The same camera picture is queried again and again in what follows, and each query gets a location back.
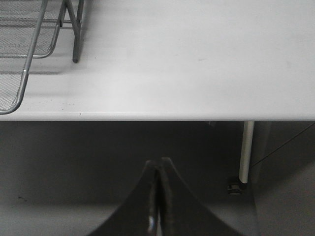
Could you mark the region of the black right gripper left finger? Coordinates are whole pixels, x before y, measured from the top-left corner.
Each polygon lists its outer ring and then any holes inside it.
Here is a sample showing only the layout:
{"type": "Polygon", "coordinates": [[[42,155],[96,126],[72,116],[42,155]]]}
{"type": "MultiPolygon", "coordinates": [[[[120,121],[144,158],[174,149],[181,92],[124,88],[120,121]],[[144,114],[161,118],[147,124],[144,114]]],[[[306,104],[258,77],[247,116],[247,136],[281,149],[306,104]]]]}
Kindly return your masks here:
{"type": "Polygon", "coordinates": [[[90,235],[155,236],[158,223],[157,189],[157,163],[149,160],[126,200],[90,235]]]}

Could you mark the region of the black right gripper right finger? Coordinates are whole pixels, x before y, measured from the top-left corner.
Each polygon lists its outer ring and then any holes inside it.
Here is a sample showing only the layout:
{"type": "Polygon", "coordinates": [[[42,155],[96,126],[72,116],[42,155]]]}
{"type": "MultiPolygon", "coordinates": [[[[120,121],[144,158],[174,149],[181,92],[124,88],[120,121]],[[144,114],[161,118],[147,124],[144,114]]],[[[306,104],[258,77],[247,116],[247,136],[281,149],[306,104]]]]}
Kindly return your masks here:
{"type": "Polygon", "coordinates": [[[164,236],[240,236],[189,190],[169,157],[158,168],[160,225],[164,236]]]}

